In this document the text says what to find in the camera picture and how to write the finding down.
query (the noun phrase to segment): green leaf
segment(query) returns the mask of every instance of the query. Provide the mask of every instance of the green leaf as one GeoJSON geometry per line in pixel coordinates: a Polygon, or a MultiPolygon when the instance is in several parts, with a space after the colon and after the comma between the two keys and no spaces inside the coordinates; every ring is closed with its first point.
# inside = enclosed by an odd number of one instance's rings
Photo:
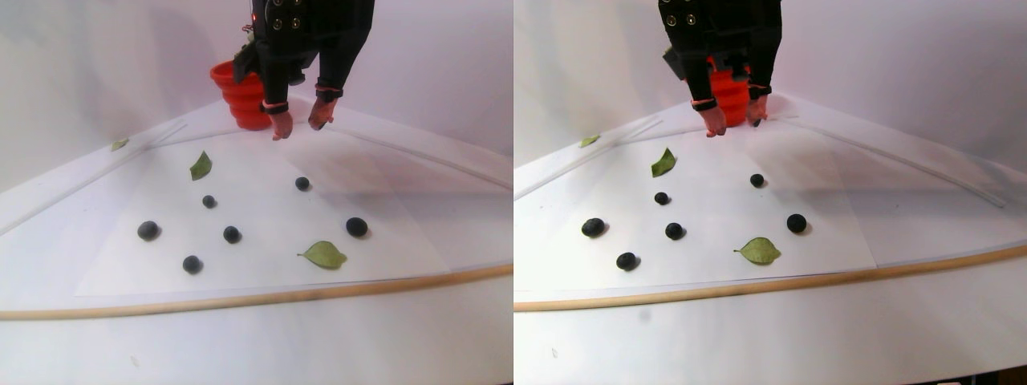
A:
{"type": "Polygon", "coordinates": [[[581,140],[581,146],[578,146],[578,148],[582,148],[582,147],[588,146],[588,145],[591,145],[593,143],[596,143],[596,141],[598,141],[598,140],[599,140],[599,136],[588,137],[588,138],[582,139],[581,140]]]}
{"type": "Polygon", "coordinates": [[[339,253],[339,249],[335,248],[335,244],[327,240],[314,243],[310,248],[307,248],[307,253],[297,254],[297,256],[306,257],[314,265],[332,270],[338,269],[343,262],[346,262],[346,255],[339,253]]]}
{"type": "Polygon", "coordinates": [[[769,264],[777,259],[777,257],[781,257],[781,252],[773,246],[770,239],[764,237],[753,238],[740,251],[736,249],[734,252],[741,253],[741,256],[749,260],[749,262],[761,265],[769,264]]]}
{"type": "Polygon", "coordinates": [[[206,151],[203,151],[202,154],[199,154],[199,159],[196,159],[196,164],[189,167],[193,181],[206,177],[207,172],[211,172],[211,158],[206,156],[206,151]]]}
{"type": "Polygon", "coordinates": [[[127,144],[127,143],[128,143],[128,139],[122,139],[120,141],[114,142],[114,143],[111,144],[111,151],[116,151],[117,149],[125,147],[125,144],[127,144]]]}
{"type": "Polygon", "coordinates": [[[659,158],[659,160],[655,163],[652,163],[652,178],[667,174],[667,171],[674,168],[674,165],[677,163],[678,158],[674,157],[674,154],[671,153],[671,149],[663,150],[663,157],[659,158]]]}

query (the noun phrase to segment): white backdrop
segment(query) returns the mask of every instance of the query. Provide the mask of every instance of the white backdrop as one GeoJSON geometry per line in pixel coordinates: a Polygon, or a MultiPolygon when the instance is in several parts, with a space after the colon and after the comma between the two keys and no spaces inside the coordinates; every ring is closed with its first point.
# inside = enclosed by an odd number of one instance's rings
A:
{"type": "MultiPolygon", "coordinates": [[[[512,155],[510,8],[378,1],[340,106],[512,155]]],[[[5,1],[2,9],[0,191],[220,99],[207,73],[244,42],[250,1],[5,1]]],[[[316,67],[292,92],[313,93],[316,67]]]]}
{"type": "MultiPolygon", "coordinates": [[[[1027,2],[783,3],[775,89],[1027,171],[1027,2]]],[[[655,0],[515,5],[515,164],[688,101],[655,0]]]]}

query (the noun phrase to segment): orange collapsible bucket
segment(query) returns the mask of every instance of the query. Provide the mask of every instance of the orange collapsible bucket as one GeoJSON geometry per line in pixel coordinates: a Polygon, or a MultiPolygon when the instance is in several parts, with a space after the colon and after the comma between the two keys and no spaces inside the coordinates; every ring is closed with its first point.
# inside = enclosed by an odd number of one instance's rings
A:
{"type": "Polygon", "coordinates": [[[242,82],[232,80],[232,62],[225,62],[211,69],[211,79],[221,88],[221,95],[228,103],[239,128],[261,130],[271,126],[271,118],[260,111],[264,101],[264,85],[257,74],[249,74],[242,82]]]}
{"type": "Polygon", "coordinates": [[[715,71],[710,75],[710,86],[717,105],[727,116],[727,126],[733,127],[746,122],[746,107],[749,106],[749,82],[731,80],[731,70],[715,71]]]}

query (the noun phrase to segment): blueberry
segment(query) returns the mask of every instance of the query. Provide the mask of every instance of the blueberry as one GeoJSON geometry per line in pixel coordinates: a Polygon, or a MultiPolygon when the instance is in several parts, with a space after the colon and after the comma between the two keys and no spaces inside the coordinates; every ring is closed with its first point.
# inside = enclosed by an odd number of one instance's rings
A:
{"type": "Polygon", "coordinates": [[[599,236],[603,230],[606,230],[606,224],[599,218],[584,221],[584,225],[581,225],[581,233],[591,238],[599,236]]]}
{"type": "Polygon", "coordinates": [[[659,205],[664,205],[664,204],[671,202],[671,198],[669,196],[667,196],[667,193],[664,193],[664,192],[658,192],[658,193],[656,193],[656,196],[653,197],[653,199],[656,199],[656,203],[659,203],[659,205]]]}
{"type": "Polygon", "coordinates": [[[788,229],[793,233],[801,233],[806,230],[806,218],[798,214],[788,217],[788,229]]]}
{"type": "Polygon", "coordinates": [[[759,188],[760,186],[763,186],[763,176],[753,174],[752,177],[749,177],[749,183],[753,184],[753,187],[759,188]]]}
{"type": "Polygon", "coordinates": [[[681,237],[685,236],[685,229],[682,228],[681,225],[677,223],[672,223],[670,225],[667,225],[667,229],[663,230],[663,233],[667,234],[668,238],[678,240],[681,239],[681,237]]]}
{"type": "Polygon", "coordinates": [[[153,221],[146,221],[143,222],[142,225],[139,225],[139,230],[137,230],[136,233],[139,234],[139,237],[144,240],[153,240],[153,238],[156,238],[157,234],[160,233],[160,228],[157,227],[157,224],[153,223],[153,221]]]}
{"type": "Polygon", "coordinates": [[[239,238],[242,237],[242,234],[239,234],[239,229],[236,229],[235,226],[226,227],[224,235],[228,243],[238,242],[239,238]]]}
{"type": "Polygon", "coordinates": [[[300,191],[307,191],[307,189],[310,188],[310,180],[306,177],[297,178],[296,188],[300,189],[300,191]]]}
{"type": "Polygon", "coordinates": [[[346,221],[346,232],[354,237],[362,237],[368,233],[368,223],[356,217],[350,218],[346,221]]]}
{"type": "Polygon", "coordinates": [[[634,253],[624,253],[617,257],[617,267],[624,271],[634,269],[637,262],[638,258],[635,257],[634,253]]]}
{"type": "Polygon", "coordinates": [[[185,261],[182,261],[182,268],[189,274],[196,274],[203,270],[203,261],[200,261],[196,256],[189,256],[186,257],[185,261]]]}

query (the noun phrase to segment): wooden dowel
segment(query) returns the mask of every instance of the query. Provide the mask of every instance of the wooden dowel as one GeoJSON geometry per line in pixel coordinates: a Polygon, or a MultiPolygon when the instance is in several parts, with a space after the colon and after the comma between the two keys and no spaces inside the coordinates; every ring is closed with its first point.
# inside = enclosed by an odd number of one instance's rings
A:
{"type": "Polygon", "coordinates": [[[310,288],[304,291],[269,293],[254,296],[214,298],[208,300],[167,302],[160,304],[131,305],[92,309],[60,309],[60,310],[18,310],[0,311],[0,320],[28,319],[75,319],[125,317],[132,315],[149,315],[177,313],[184,311],[227,309],[233,307],[283,304],[290,302],[327,300],[333,298],[371,296],[387,293],[410,292],[429,287],[447,286],[483,279],[495,278],[514,273],[514,265],[487,267],[456,273],[440,274],[426,277],[416,277],[354,284],[348,286],[310,288]]]}
{"type": "Polygon", "coordinates": [[[595,298],[586,300],[518,302],[514,311],[553,311],[597,309],[618,306],[634,306],[701,300],[708,298],[744,296],[748,294],[783,292],[796,288],[822,287],[843,283],[867,282],[889,279],[914,274],[923,274],[944,270],[952,270],[978,266],[992,262],[1005,261],[1027,255],[1027,245],[1003,248],[995,252],[982,253],[973,256],[953,258],[935,262],[922,262],[903,266],[846,271],[814,275],[808,277],[782,279],[767,282],[729,284],[716,287],[702,287],[668,293],[654,293],[637,296],[595,298]]]}

